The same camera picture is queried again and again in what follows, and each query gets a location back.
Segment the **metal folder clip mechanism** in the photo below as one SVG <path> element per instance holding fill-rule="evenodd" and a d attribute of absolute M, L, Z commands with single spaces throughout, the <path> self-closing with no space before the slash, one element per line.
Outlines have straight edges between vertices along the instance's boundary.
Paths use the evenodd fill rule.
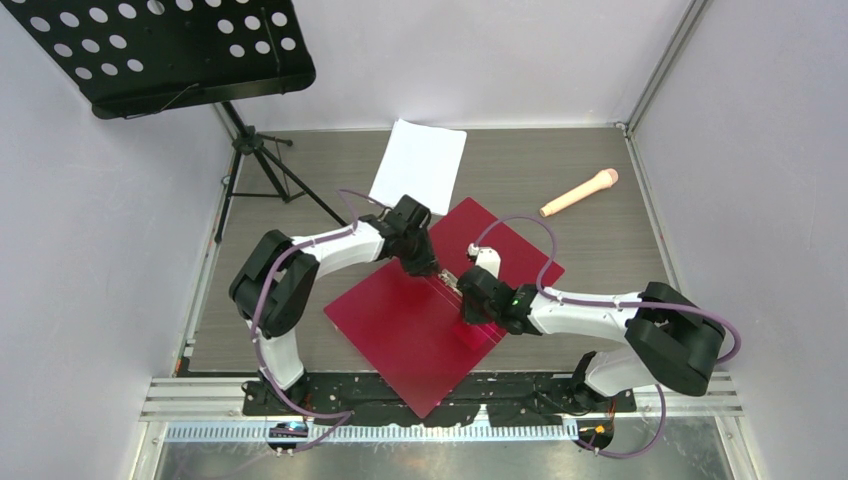
<path fill-rule="evenodd" d="M 458 279 L 450 271 L 442 269 L 437 277 L 448 289 L 455 292 L 457 295 L 461 294 L 458 289 Z"/>

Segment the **red plastic folder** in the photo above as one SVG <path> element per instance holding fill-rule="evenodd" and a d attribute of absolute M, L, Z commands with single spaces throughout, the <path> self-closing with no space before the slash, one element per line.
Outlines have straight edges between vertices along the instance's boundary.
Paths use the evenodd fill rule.
<path fill-rule="evenodd" d="M 480 240 L 501 257 L 499 279 L 515 288 L 541 277 L 550 285 L 564 269 L 472 198 L 429 230 L 441 269 L 460 276 L 472 267 L 468 246 Z M 324 309 L 367 362 L 401 394 L 448 390 L 506 337 L 492 325 L 468 325 L 461 300 L 436 276 L 410 277 L 396 260 Z"/>

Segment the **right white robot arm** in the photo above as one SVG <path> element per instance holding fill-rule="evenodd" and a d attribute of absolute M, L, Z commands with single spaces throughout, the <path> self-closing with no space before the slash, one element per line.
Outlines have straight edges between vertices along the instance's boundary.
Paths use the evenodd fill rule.
<path fill-rule="evenodd" d="M 727 333 L 661 282 L 642 292 L 573 294 L 533 284 L 512 288 L 474 266 L 459 277 L 457 290 L 467 324 L 492 324 L 512 335 L 575 334 L 621 343 L 611 352 L 585 354 L 572 374 L 572 400 L 589 411 L 622 391 L 653 384 L 705 395 Z"/>

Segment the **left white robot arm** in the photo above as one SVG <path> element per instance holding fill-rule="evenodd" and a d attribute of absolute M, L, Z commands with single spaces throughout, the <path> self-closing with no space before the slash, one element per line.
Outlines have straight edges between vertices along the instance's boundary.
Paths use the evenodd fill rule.
<path fill-rule="evenodd" d="M 268 400 L 280 412 L 298 412 L 307 398 L 295 328 L 316 282 L 382 260 L 399 261 L 410 277 L 435 275 L 431 219 L 428 207 L 404 195 L 336 230 L 294 237 L 271 230 L 261 238 L 232 281 L 229 297 L 248 325 L 260 375 L 270 384 Z"/>

